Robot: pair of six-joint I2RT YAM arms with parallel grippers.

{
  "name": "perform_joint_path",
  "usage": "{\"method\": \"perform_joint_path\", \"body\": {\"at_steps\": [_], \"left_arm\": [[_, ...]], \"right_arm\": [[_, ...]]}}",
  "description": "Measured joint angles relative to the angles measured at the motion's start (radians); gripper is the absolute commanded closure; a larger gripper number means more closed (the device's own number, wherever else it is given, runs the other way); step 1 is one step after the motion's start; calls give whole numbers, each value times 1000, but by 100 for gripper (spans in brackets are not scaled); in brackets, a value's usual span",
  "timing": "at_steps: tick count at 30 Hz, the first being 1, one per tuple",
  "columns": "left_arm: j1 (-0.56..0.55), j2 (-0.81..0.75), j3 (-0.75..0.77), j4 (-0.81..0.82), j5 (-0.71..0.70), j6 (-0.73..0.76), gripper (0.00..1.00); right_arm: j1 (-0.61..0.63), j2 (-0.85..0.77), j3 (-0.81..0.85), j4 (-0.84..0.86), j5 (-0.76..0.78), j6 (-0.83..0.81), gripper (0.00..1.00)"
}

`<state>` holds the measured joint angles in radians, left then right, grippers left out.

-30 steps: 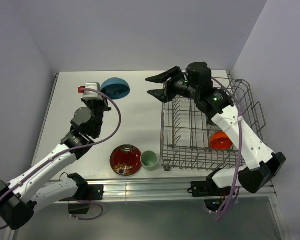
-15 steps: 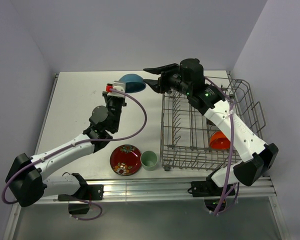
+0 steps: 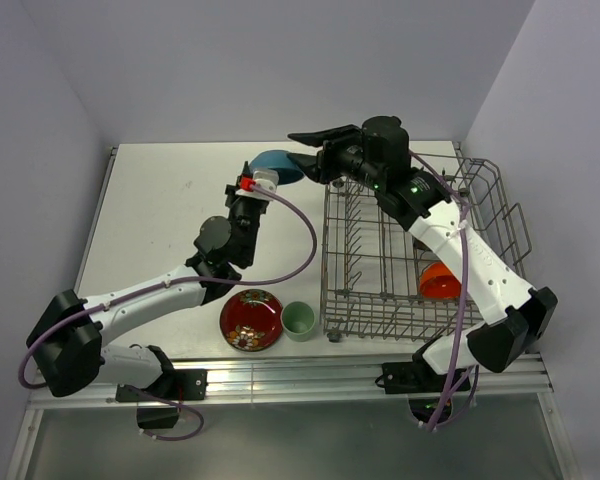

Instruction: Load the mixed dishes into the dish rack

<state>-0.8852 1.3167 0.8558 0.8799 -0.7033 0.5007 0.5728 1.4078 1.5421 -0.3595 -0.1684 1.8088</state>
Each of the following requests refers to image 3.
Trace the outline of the red floral plate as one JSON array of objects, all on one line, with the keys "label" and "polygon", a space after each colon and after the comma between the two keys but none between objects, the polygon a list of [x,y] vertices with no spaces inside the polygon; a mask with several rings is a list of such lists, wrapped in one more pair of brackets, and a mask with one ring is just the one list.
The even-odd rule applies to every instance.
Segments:
[{"label": "red floral plate", "polygon": [[246,289],[223,306],[219,327],[226,343],[242,352],[259,352],[274,345],[283,333],[281,302],[262,289]]}]

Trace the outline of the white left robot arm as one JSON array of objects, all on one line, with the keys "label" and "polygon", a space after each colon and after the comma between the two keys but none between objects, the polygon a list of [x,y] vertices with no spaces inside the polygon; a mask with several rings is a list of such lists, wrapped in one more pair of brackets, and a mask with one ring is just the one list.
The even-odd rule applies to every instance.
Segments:
[{"label": "white left robot arm", "polygon": [[196,252],[184,264],[116,292],[81,298],[69,289],[54,296],[26,340],[25,359],[35,362],[43,380],[34,384],[20,370],[21,385],[59,398],[96,381],[130,384],[152,399],[170,395],[175,375],[160,348],[117,347],[114,340],[243,284],[240,272],[253,264],[260,218],[275,193],[271,182],[243,177],[226,189],[227,216],[203,223]]}]

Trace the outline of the orange bowl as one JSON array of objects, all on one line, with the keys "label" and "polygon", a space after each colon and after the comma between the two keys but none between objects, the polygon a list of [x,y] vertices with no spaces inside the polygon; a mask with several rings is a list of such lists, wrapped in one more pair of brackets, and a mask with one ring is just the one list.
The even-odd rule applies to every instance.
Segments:
[{"label": "orange bowl", "polygon": [[423,271],[419,293],[429,299],[455,299],[461,294],[461,283],[444,263],[436,261]]}]

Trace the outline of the light blue ceramic bowl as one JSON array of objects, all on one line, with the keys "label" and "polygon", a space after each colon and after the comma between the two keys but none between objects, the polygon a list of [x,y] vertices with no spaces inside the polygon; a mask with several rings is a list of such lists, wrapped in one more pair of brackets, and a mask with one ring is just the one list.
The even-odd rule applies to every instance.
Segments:
[{"label": "light blue ceramic bowl", "polygon": [[251,169],[264,168],[278,174],[278,184],[290,185],[301,181],[304,173],[288,157],[288,151],[274,149],[259,153],[250,163]]}]

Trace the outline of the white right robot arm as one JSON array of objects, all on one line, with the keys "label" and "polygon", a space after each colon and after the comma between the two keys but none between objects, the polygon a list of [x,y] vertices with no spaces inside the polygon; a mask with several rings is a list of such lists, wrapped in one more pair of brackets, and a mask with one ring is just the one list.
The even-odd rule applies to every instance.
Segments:
[{"label": "white right robot arm", "polygon": [[398,378],[401,393],[449,394],[468,371],[501,373],[538,341],[558,304],[508,266],[467,222],[469,204],[429,164],[414,167],[408,132],[395,116],[361,125],[290,133],[315,148],[289,159],[318,184],[346,177],[370,189],[381,211],[424,244],[460,282],[454,332],[413,354]]}]

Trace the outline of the pale green cup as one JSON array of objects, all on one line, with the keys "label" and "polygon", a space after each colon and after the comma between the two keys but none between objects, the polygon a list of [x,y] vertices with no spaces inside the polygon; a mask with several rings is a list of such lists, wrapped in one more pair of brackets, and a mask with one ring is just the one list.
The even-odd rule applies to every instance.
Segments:
[{"label": "pale green cup", "polygon": [[313,309],[308,304],[295,301],[283,308],[281,324],[291,340],[304,342],[311,337],[316,318]]}]

